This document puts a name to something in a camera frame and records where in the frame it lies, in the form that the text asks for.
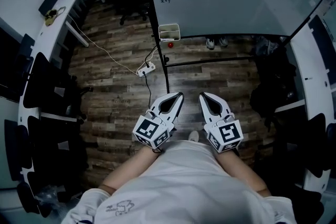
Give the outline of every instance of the white t-shirt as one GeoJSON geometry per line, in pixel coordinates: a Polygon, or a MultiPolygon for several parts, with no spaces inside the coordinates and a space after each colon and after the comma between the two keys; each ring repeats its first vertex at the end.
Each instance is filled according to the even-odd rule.
{"type": "Polygon", "coordinates": [[[218,165],[209,146],[169,142],[140,177],[112,196],[85,192],[62,224],[296,223],[291,200],[263,198],[218,165]]]}

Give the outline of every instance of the white cable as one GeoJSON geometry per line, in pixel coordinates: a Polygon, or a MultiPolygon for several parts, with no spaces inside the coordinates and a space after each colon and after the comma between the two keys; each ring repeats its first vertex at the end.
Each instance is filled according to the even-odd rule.
{"type": "MultiPolygon", "coordinates": [[[[153,58],[153,56],[154,56],[154,53],[155,53],[156,51],[157,51],[157,48],[153,51],[153,53],[152,53],[152,57],[149,58],[147,61],[152,60],[152,58],[153,58]]],[[[139,69],[142,68],[142,66],[143,66],[145,63],[146,63],[146,62],[143,62],[143,64],[140,65],[140,67],[136,70],[136,73],[138,73],[139,69]]]]}
{"type": "MultiPolygon", "coordinates": [[[[107,50],[105,50],[105,49],[99,47],[99,46],[98,46],[96,43],[94,43],[90,38],[88,38],[88,36],[85,35],[84,32],[83,32],[82,30],[79,29],[79,27],[78,27],[77,23],[75,22],[75,20],[74,20],[69,14],[68,14],[68,16],[71,18],[71,20],[73,20],[73,22],[75,23],[77,29],[78,29],[84,36],[86,36],[86,38],[87,38],[89,41],[91,41],[97,48],[99,48],[99,49],[101,49],[101,50],[104,50],[104,51],[110,56],[110,58],[111,58],[113,61],[115,61],[118,65],[127,68],[127,69],[130,70],[133,74],[135,74],[137,77],[139,77],[139,75],[138,75],[137,73],[133,72],[133,71],[132,71],[131,69],[129,69],[127,66],[124,66],[124,65],[122,65],[121,63],[118,63],[116,60],[114,60],[107,50]]],[[[153,58],[154,52],[155,52],[156,50],[157,50],[157,48],[153,51],[153,54],[152,54],[151,59],[153,58]]]]}

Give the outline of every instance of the black metal frame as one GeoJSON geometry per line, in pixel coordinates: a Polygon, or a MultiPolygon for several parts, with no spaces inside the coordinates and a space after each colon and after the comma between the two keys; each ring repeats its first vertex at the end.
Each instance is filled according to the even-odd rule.
{"type": "MultiPolygon", "coordinates": [[[[323,0],[320,0],[320,2],[315,6],[313,11],[309,14],[309,16],[302,22],[301,25],[290,35],[290,36],[283,36],[286,37],[286,39],[279,44],[280,47],[284,47],[287,45],[291,39],[302,29],[302,27],[310,20],[310,16],[313,14],[313,12],[317,9],[317,7],[321,4],[323,0]]],[[[156,11],[155,11],[155,5],[154,5],[154,0],[149,0],[150,2],[150,8],[149,8],[149,19],[152,25],[153,29],[153,35],[155,38],[155,43],[158,48],[158,52],[160,55],[160,60],[164,72],[164,76],[166,79],[166,87],[167,87],[167,93],[169,93],[169,79],[168,79],[168,67],[177,67],[177,66],[186,66],[186,65],[195,65],[198,63],[208,63],[208,62],[222,62],[222,61],[234,61],[234,60],[249,60],[249,59],[254,59],[254,56],[245,56],[245,57],[232,57],[232,58],[218,58],[218,59],[207,59],[207,60],[199,60],[199,61],[191,61],[191,62],[179,62],[179,63],[171,63],[167,64],[167,57],[162,54],[161,46],[160,46],[160,39],[159,39],[159,22],[157,21],[157,16],[156,16],[156,11]]],[[[270,34],[259,34],[259,35],[264,35],[264,36],[279,36],[279,35],[270,35],[270,34]]],[[[207,36],[206,34],[204,35],[197,35],[197,36],[184,36],[182,38],[192,38],[192,37],[204,37],[207,36]]]]}

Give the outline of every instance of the shirt sleeve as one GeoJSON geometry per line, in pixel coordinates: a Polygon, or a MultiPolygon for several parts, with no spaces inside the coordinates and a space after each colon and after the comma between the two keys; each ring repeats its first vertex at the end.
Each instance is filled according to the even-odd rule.
{"type": "Polygon", "coordinates": [[[84,192],[77,206],[67,213],[61,224],[93,223],[97,208],[110,196],[99,188],[84,192]]]}
{"type": "Polygon", "coordinates": [[[264,198],[272,206],[275,223],[296,224],[292,201],[285,197],[270,196],[264,198]]]}

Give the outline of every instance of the wooden floor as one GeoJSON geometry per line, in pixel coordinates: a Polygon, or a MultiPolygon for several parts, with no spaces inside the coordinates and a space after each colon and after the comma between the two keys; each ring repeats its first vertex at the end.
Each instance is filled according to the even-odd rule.
{"type": "MultiPolygon", "coordinates": [[[[107,50],[119,63],[133,71],[144,62],[155,46],[150,23],[139,16],[128,18],[119,25],[112,5],[95,3],[82,27],[84,33],[98,46],[107,50]]],[[[248,56],[252,41],[231,38],[227,48],[216,46],[209,51],[205,38],[183,40],[181,46],[166,49],[170,62],[194,61],[208,58],[248,56]]],[[[152,59],[156,70],[148,75],[152,91],[151,102],[166,94],[164,74],[156,52],[152,59]]],[[[244,133],[239,152],[249,165],[260,144],[274,139],[274,130],[267,132],[264,121],[249,105],[251,91],[258,86],[259,78],[253,61],[230,61],[172,67],[168,69],[171,92],[184,93],[184,104],[175,120],[177,131],[173,140],[187,139],[192,130],[203,137],[203,118],[198,104],[200,92],[210,92],[225,99],[244,133]]],[[[82,98],[81,109],[87,122],[81,126],[81,136],[87,142],[89,168],[83,174],[85,187],[97,187],[104,177],[132,156],[141,145],[134,141],[132,130],[139,116],[146,112],[149,91],[145,79],[132,74],[113,62],[107,53],[93,44],[89,48],[77,46],[69,73],[78,77],[82,87],[94,87],[82,98]]]]}

